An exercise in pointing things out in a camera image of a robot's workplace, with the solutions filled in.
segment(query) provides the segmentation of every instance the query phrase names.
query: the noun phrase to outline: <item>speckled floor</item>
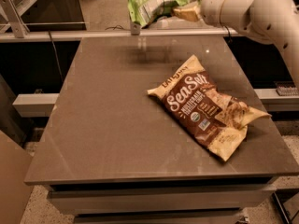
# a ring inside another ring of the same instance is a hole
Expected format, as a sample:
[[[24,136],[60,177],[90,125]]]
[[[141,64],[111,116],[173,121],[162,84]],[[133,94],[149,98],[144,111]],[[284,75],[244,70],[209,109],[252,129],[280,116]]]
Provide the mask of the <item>speckled floor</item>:
[[[116,25],[129,29],[128,14],[122,13],[126,6],[126,0],[80,0],[83,16],[89,30],[106,30]],[[290,148],[293,156],[299,162],[299,120],[277,121],[276,125]],[[38,142],[28,143],[25,149],[34,155]],[[279,188],[299,187],[297,176],[281,177],[274,185]],[[35,186],[31,198],[24,211],[21,224],[69,224],[73,223],[74,217],[59,213],[46,199],[48,191],[41,186]],[[259,206],[246,208],[245,213],[249,216],[250,224],[283,224],[278,210],[273,205],[272,199],[268,198]]]

